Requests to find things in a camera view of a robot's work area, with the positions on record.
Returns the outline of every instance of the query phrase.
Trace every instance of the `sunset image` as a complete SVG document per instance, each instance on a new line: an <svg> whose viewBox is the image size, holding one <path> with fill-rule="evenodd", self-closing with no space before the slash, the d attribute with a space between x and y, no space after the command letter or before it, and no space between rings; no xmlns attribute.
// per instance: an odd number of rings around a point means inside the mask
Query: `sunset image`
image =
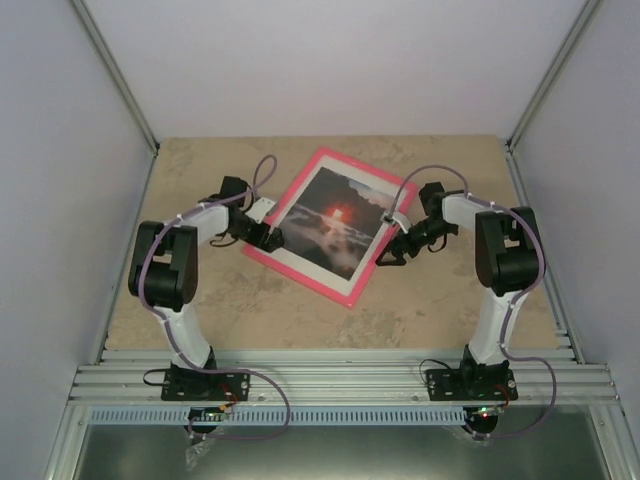
<svg viewBox="0 0 640 480"><path fill-rule="evenodd" d="M350 280L392 198L327 168L320 168L279 227L284 248Z"/></svg>

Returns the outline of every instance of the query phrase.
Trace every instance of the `white backdrop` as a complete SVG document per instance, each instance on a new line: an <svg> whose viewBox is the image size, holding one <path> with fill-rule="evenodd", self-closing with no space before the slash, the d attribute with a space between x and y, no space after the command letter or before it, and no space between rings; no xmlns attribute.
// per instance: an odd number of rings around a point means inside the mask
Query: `white backdrop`
<svg viewBox="0 0 640 480"><path fill-rule="evenodd" d="M0 468L43 478L150 165L69 2L0 2Z"/></svg>
<svg viewBox="0 0 640 480"><path fill-rule="evenodd" d="M159 139L512 133L584 0L88 0Z"/></svg>
<svg viewBox="0 0 640 480"><path fill-rule="evenodd" d="M519 146L587 359L640 445L640 2L604 2Z"/></svg>

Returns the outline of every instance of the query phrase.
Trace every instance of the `framed photo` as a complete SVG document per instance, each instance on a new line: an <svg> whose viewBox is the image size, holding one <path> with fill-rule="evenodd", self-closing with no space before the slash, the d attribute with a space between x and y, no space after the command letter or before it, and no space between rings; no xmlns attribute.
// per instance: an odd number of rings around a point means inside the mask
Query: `framed photo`
<svg viewBox="0 0 640 480"><path fill-rule="evenodd" d="M267 218L285 245L269 254L252 246L249 257L352 307L397 227L382 221L402 178L328 148L321 148ZM418 188L409 183L398 201L406 213Z"/></svg>

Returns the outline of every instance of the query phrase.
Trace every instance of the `table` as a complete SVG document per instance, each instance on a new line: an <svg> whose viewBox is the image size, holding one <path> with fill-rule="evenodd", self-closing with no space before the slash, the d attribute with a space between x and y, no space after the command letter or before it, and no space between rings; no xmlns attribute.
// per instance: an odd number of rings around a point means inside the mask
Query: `table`
<svg viewBox="0 0 640 480"><path fill-rule="evenodd" d="M471 191L517 205L494 136L370 136L175 138L162 143L140 220L167 220L220 188L224 175L251 181L266 154L279 168L260 193L277 199L321 146L404 176L427 163L456 168ZM461 188L447 172L427 171L419 185L441 181ZM408 214L424 218L419 202ZM377 268L353 309L245 257L240 242L199 250L195 304L204 336L217 349L259 348L459 348L473 335L483 288L474 268L473 235L451 237L440 253L426 250L404 267ZM513 336L519 348L555 348L556 324L542 288L525 302ZM167 348L160 326L126 288L117 298L109 349Z"/></svg>

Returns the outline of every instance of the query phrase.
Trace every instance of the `ribbed metal strip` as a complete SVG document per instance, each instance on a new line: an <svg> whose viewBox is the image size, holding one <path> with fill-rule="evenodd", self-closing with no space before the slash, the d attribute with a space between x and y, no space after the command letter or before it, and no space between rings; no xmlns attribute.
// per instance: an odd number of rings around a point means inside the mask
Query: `ribbed metal strip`
<svg viewBox="0 0 640 480"><path fill-rule="evenodd" d="M92 425L185 425L189 407L94 407ZM228 426L278 426L283 407L236 407ZM218 425L201 418L195 425ZM462 425L461 407L292 407L291 426Z"/></svg>

